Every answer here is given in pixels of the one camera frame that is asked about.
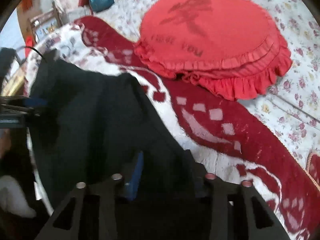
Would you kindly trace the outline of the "black pants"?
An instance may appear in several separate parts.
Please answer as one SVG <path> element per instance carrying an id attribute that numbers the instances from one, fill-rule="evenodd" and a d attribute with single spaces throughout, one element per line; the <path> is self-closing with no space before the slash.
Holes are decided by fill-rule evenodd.
<path id="1" fill-rule="evenodd" d="M 33 99 L 33 152 L 54 211 L 77 185 L 102 183 L 143 152 L 137 196 L 121 205 L 117 239 L 205 239 L 185 151 L 130 74 L 81 70 L 44 54 Z"/>

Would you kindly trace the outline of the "red white floral blanket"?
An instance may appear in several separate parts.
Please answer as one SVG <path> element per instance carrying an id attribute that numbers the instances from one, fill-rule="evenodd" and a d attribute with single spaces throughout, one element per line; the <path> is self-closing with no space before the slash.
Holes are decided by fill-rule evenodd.
<path id="1" fill-rule="evenodd" d="M 210 172 L 231 183 L 253 182 L 290 239 L 319 227 L 319 189 L 288 149 L 240 103 L 181 80 L 164 79 L 135 54 L 135 44 L 103 20 L 86 16 L 44 38 L 27 57 L 31 96 L 45 53 L 81 70 L 137 79 L 167 130 Z"/>

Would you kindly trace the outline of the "wooden chair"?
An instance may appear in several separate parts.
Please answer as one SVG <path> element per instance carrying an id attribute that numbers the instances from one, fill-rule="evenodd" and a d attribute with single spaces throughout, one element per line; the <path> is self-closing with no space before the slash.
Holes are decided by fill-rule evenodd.
<path id="1" fill-rule="evenodd" d="M 37 44 L 47 35 L 62 27 L 59 12 L 52 2 L 52 9 L 48 12 L 42 13 L 29 20 L 29 26 L 32 33 L 33 42 Z"/>

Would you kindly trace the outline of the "red heart ruffled pillow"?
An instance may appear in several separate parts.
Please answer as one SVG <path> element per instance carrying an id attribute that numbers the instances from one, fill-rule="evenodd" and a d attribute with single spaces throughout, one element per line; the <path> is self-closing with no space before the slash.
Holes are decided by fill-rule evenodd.
<path id="1" fill-rule="evenodd" d="M 292 66 L 276 23 L 249 0 L 159 0 L 142 19 L 135 54 L 162 77 L 231 101 L 265 94 Z"/>

